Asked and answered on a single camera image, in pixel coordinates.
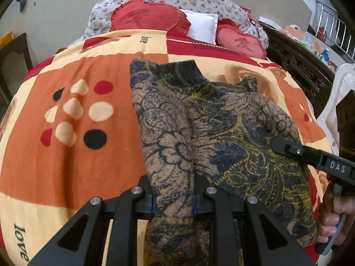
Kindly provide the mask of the person right hand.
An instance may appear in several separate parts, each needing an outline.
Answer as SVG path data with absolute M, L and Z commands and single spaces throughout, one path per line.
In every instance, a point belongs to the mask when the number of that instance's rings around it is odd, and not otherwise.
M 319 217 L 316 220 L 318 242 L 326 243 L 330 237 L 336 234 L 340 215 L 346 214 L 347 219 L 339 233 L 334 245 L 340 246 L 346 239 L 354 223 L 354 197 L 338 197 L 333 194 L 333 184 L 330 183 L 323 196 L 323 202 L 319 208 Z

